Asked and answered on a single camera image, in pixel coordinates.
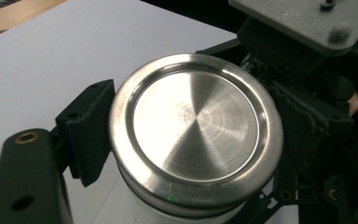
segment white table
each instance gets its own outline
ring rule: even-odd
[[[55,117],[92,83],[113,78],[118,88],[154,59],[234,37],[141,1],[68,0],[0,35],[0,149],[19,131],[51,130]],[[76,224],[133,220],[112,155],[86,189],[65,176]],[[296,208],[288,209],[269,223],[296,223]]]

